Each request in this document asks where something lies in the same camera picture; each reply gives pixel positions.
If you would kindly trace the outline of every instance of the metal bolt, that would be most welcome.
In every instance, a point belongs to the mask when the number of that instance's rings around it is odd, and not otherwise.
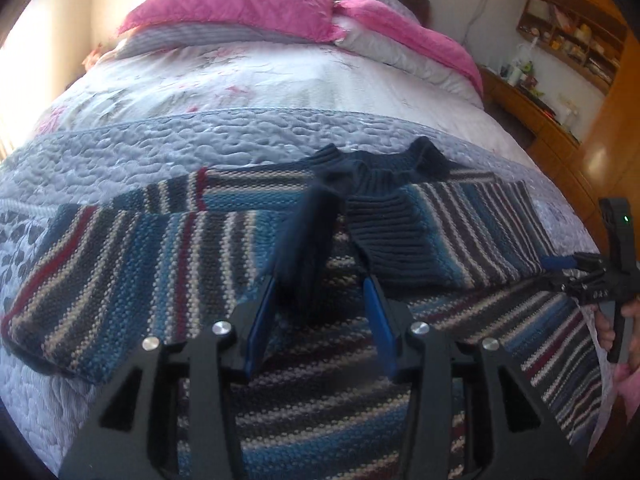
[[[416,321],[411,325],[411,332],[415,335],[425,335],[430,329],[431,327],[423,321]]]
[[[156,336],[145,337],[145,340],[142,342],[142,348],[147,352],[151,350],[155,350],[160,346],[160,340]]]
[[[488,350],[489,352],[495,352],[498,348],[500,348],[500,342],[493,337],[487,337],[482,340],[482,348]]]
[[[214,323],[211,329],[215,335],[227,335],[232,328],[231,323],[228,321],[219,321]]]

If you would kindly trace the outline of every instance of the pink pillow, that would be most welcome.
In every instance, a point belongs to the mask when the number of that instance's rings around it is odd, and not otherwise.
[[[241,23],[324,43],[344,36],[331,21],[333,0],[145,0],[120,26],[178,22]]]
[[[430,57],[465,76],[482,95],[482,77],[468,52],[458,43],[435,30],[421,27],[376,0],[341,0],[336,14],[357,20],[411,50]]]

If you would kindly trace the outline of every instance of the knit sweater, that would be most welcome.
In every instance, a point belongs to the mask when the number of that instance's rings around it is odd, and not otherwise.
[[[300,260],[304,247],[315,249]],[[34,367],[101,383],[145,336],[177,342],[228,316],[264,273],[305,276],[273,355],[234,390],[249,475],[392,478],[408,394],[381,378],[360,277],[376,274],[454,338],[500,338],[582,447],[599,406],[597,357],[573,301],[527,279],[549,254],[522,183],[460,168],[424,138],[397,155],[328,146],[293,164],[203,169],[104,206],[61,206],[2,335]],[[577,348],[583,358],[565,369]],[[330,429],[305,434],[318,424]],[[187,447],[182,457],[188,468]]]

